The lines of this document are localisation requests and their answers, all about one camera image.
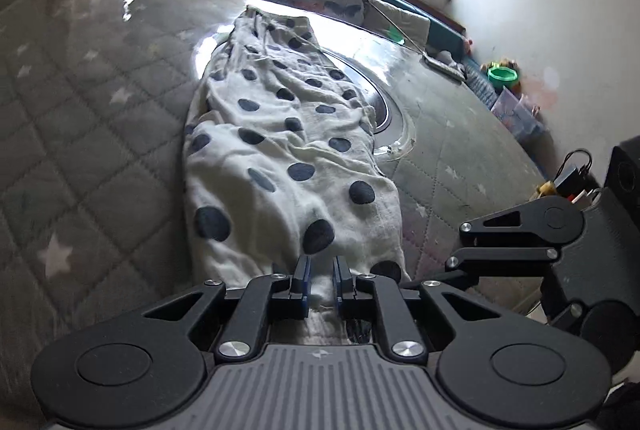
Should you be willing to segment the white polka dot garment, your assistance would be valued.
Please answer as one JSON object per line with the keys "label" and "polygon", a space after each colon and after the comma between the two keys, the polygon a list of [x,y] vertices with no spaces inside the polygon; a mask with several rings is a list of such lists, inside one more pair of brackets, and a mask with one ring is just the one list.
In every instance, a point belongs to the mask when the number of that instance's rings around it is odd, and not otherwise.
{"label": "white polka dot garment", "polygon": [[404,273],[395,184],[374,157],[375,114],[322,53],[309,21],[245,9],[215,52],[186,117],[184,205],[200,281],[242,288],[311,263],[306,319],[282,342],[345,344],[333,261]]}

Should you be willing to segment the clear plastic storage box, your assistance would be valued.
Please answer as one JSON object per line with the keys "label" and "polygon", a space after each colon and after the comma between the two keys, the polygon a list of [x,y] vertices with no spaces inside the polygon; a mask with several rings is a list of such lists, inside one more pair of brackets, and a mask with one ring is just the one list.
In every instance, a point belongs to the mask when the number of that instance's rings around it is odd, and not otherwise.
{"label": "clear plastic storage box", "polygon": [[521,144],[536,139],[546,130],[533,109],[521,98],[516,98],[508,88],[501,90],[498,99],[492,105],[491,113]]}

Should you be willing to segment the green plastic bowl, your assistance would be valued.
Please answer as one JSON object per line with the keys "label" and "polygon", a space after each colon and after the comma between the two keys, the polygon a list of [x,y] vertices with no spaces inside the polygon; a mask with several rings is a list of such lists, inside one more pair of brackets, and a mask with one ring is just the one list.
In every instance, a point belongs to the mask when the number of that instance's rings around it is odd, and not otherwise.
{"label": "green plastic bowl", "polygon": [[503,88],[511,89],[520,79],[518,72],[504,65],[492,65],[488,68],[487,77],[495,91],[500,91]]}

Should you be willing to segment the grey star quilted mat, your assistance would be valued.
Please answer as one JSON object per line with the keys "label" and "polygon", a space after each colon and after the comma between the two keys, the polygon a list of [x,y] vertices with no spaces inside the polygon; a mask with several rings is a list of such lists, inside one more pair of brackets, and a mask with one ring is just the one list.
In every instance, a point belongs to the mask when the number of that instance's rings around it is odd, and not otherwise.
{"label": "grey star quilted mat", "polygon": [[[39,416],[29,373],[51,341],[184,291],[186,112],[246,0],[17,0],[1,15],[1,416]],[[312,14],[323,49],[392,98],[414,137],[397,187],[411,277],[439,269],[465,219],[525,202],[534,162],[461,84]]]}

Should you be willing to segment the round black induction cooktop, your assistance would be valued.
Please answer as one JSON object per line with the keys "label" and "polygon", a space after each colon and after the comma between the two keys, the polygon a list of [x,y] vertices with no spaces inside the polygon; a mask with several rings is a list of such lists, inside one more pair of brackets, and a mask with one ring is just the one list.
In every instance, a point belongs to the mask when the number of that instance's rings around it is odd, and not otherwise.
{"label": "round black induction cooktop", "polygon": [[342,71],[357,94],[374,109],[374,151],[380,164],[400,161],[416,144],[416,127],[390,84],[361,63],[332,50],[323,53]]}

